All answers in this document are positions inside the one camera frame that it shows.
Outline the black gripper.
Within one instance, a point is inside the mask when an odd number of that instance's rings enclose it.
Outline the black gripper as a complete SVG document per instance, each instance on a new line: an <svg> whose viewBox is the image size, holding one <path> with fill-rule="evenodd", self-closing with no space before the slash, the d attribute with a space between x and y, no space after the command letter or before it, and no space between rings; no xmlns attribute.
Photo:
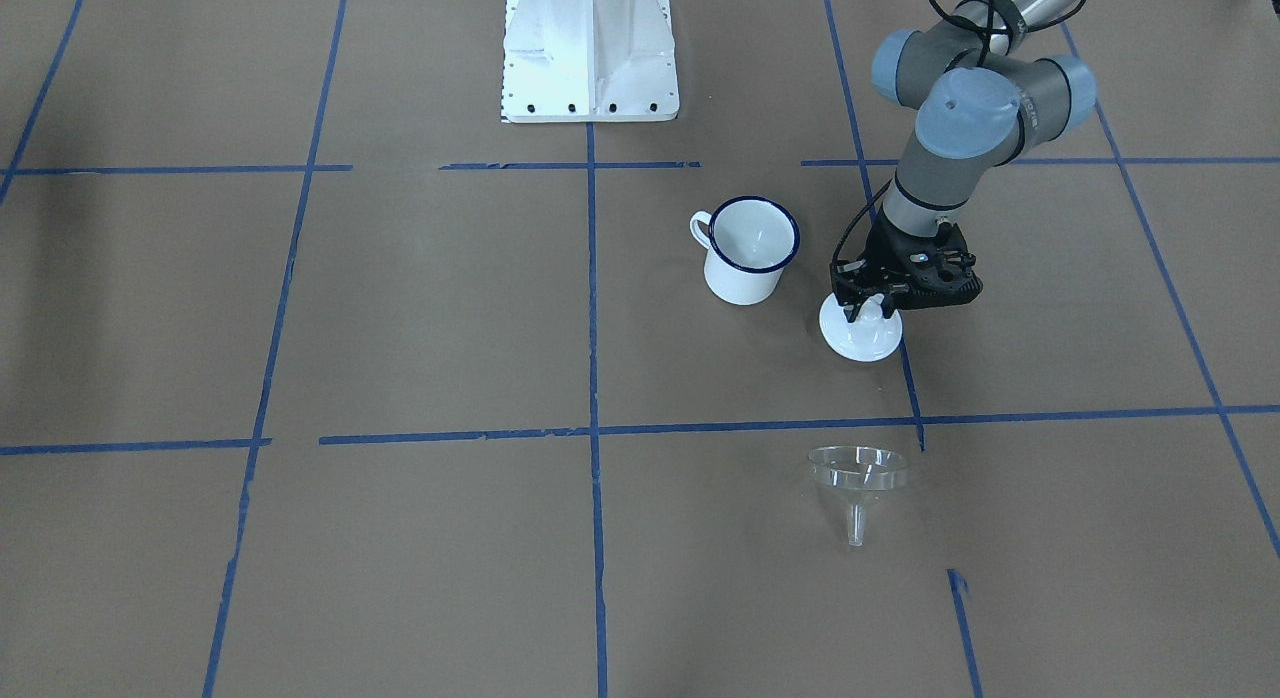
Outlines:
<svg viewBox="0 0 1280 698"><path fill-rule="evenodd" d="M874 295L882 295L883 318L893 318L899 301L908 293L906 236L888 219L870 224L863 251L852 260L836 259L831 266L832 291L842 305L846 323L855 323L861 306Z"/></svg>

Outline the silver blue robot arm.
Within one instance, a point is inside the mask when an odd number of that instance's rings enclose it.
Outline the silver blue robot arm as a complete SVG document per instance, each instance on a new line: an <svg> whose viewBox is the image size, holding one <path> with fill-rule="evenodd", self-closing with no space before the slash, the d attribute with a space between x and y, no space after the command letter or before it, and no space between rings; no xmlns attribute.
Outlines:
<svg viewBox="0 0 1280 698"><path fill-rule="evenodd" d="M915 111L890 181L868 204L867 242L855 259L835 254L829 279L838 312L970 304L983 288L959 211L992 168L1057 140L1087 119L1097 82L1078 58L1014 58L1036 32L1056 27L1087 0L963 0L928 31L884 38L870 68L877 91Z"/></svg>

